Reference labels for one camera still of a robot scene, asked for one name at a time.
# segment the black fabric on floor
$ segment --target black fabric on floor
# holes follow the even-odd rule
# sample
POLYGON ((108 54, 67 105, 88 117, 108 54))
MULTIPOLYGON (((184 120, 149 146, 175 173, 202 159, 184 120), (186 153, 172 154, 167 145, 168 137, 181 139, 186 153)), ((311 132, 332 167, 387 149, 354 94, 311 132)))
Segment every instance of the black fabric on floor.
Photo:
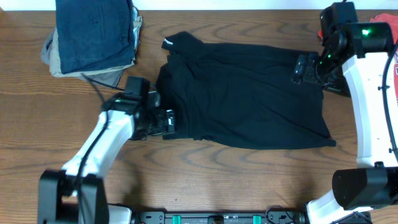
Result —
POLYGON ((168 64, 156 83, 176 114, 164 139, 207 139, 250 149, 336 146, 322 117, 320 86, 291 82, 297 50, 204 44, 187 32, 166 37, 168 64))

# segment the white strip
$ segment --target white strip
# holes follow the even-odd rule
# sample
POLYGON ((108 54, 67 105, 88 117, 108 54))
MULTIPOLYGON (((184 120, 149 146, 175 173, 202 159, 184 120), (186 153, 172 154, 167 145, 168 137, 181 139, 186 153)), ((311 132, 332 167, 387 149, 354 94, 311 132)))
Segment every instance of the white strip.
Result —
MULTIPOLYGON (((324 9, 340 0, 133 0, 139 10, 324 9)), ((396 0, 354 0, 356 9, 398 9, 396 0)), ((0 0, 5 11, 55 10, 55 0, 0 0)))

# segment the dark blue cloth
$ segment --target dark blue cloth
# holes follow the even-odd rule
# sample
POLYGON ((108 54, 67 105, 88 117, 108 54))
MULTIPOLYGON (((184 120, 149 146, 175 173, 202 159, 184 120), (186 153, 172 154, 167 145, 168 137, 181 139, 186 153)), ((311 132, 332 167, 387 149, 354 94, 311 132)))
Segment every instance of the dark blue cloth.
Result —
POLYGON ((56 0, 61 71, 129 65, 134 58, 131 0, 56 0))

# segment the dark garment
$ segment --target dark garment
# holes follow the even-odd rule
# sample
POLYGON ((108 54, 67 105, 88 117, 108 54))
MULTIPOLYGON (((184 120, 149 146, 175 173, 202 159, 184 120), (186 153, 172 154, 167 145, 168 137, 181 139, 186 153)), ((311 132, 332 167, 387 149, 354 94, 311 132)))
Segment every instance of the dark garment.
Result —
POLYGON ((56 0, 61 71, 129 65, 134 58, 131 0, 56 0))
POLYGON ((336 146, 322 118, 320 86, 291 82, 302 52, 269 46, 204 44, 187 32, 166 37, 170 51, 156 87, 174 109, 177 133, 250 149, 336 146))

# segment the wooden floor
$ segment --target wooden floor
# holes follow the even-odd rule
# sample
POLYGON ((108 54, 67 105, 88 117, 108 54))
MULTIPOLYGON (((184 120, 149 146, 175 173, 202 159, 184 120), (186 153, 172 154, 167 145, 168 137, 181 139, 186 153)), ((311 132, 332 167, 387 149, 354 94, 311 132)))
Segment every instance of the wooden floor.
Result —
MULTIPOLYGON (((321 51, 319 12, 141 11, 137 65, 124 73, 120 86, 128 75, 154 82, 166 62, 164 37, 183 30, 204 42, 321 51)), ((381 12, 359 11, 359 20, 381 12)), ((75 155, 100 112, 89 84, 54 78, 40 62, 54 26, 54 12, 0 12, 0 223, 35 223, 41 173, 75 155)), ((356 167, 351 100, 325 93, 323 114, 337 147, 255 151, 160 137, 129 141, 106 179, 108 201, 170 211, 299 207, 331 189, 335 170, 356 167)), ((377 224, 398 222, 396 207, 372 216, 377 224)))

